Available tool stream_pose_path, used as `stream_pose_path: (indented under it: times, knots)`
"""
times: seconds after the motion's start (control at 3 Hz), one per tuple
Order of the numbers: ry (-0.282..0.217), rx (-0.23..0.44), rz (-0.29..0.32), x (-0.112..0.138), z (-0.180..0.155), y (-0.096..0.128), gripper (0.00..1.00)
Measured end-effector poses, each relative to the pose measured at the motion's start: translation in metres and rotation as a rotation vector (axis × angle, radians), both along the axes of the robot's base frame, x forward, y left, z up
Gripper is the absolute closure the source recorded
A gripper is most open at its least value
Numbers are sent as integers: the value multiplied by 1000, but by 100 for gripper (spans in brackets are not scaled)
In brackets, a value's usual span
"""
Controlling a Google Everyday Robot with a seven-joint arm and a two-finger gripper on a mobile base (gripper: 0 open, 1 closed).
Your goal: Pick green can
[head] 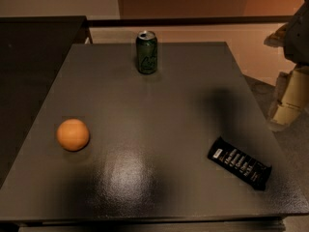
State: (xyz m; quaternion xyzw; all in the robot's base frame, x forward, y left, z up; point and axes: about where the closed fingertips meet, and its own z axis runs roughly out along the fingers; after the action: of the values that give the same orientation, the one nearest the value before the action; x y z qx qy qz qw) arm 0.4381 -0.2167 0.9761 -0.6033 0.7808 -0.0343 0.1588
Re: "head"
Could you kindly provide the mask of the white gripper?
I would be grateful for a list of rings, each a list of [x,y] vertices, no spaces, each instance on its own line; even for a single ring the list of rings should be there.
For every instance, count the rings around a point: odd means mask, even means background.
[[[268,35],[264,44],[283,47],[288,24]],[[289,126],[309,103],[309,67],[296,65],[289,73],[280,72],[275,84],[273,101],[268,110],[271,123],[279,127]]]

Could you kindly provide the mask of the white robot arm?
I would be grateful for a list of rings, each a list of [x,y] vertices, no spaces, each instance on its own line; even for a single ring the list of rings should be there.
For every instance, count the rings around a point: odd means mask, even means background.
[[[304,2],[287,24],[267,36],[264,44],[282,47],[284,57],[295,63],[289,73],[279,73],[274,101],[267,114],[269,128],[282,131],[309,103],[309,0]]]

